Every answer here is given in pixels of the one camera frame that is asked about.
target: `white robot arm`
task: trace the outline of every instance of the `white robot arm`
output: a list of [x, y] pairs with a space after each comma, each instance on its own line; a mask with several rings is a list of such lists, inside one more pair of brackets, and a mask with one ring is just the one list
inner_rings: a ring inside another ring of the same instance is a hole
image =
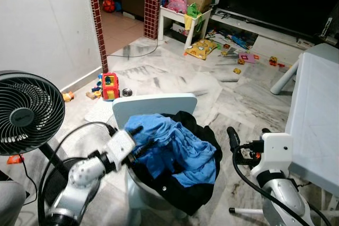
[[[287, 133], [271, 133], [268, 129], [263, 132], [260, 140], [241, 146], [236, 131], [232, 127], [227, 129], [238, 175], [262, 194], [263, 213], [270, 225], [314, 226], [309, 204], [298, 193], [295, 183], [287, 179], [292, 162], [293, 137]], [[250, 149], [251, 159], [245, 159], [241, 149]], [[237, 167], [239, 164], [250, 166], [252, 182], [241, 173]]]
[[134, 147], [132, 136], [121, 130], [106, 144], [103, 153], [97, 152], [91, 158], [74, 164], [69, 171], [66, 188], [46, 214], [44, 226], [78, 226], [99, 187], [100, 179], [113, 170], [119, 171], [126, 158], [132, 160], [130, 153]]

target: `blue clothing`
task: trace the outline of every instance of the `blue clothing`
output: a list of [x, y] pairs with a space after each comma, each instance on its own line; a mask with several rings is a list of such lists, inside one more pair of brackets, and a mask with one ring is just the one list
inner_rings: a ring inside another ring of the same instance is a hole
[[177, 123], [160, 114], [132, 116], [124, 128], [132, 131], [140, 125], [144, 128], [133, 136], [136, 142], [133, 152], [150, 140], [155, 141], [155, 144], [137, 160], [146, 165], [153, 178], [158, 177], [165, 169], [174, 172], [173, 163], [177, 161], [184, 170], [172, 176], [182, 186], [215, 183], [214, 146], [197, 138], [180, 122]]

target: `pink bag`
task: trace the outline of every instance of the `pink bag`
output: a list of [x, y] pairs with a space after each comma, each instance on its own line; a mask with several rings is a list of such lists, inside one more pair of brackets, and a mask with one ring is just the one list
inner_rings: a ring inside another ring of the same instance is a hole
[[177, 13], [187, 13], [187, 0], [168, 0], [166, 8]]

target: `red brick pillar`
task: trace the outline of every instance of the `red brick pillar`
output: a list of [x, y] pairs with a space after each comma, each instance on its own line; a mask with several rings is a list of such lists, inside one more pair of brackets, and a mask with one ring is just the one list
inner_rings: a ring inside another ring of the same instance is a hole
[[145, 0], [144, 36], [158, 38], [160, 0]]
[[102, 27], [101, 27], [101, 14], [100, 14], [100, 7], [99, 7], [99, 0], [91, 0], [92, 12], [94, 17], [94, 24], [95, 24], [95, 31], [97, 41], [99, 43], [99, 51], [101, 57], [101, 64], [102, 64], [102, 71], [104, 73], [108, 72], [108, 64], [107, 64], [107, 56], [105, 50], [105, 43], [104, 37], [102, 34]]

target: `red ball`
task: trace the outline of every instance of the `red ball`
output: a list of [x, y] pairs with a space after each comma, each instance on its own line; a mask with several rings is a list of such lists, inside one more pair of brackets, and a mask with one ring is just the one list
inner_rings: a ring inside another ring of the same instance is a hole
[[115, 10], [114, 1], [113, 0], [104, 0], [102, 8], [105, 12], [113, 13], [114, 10]]

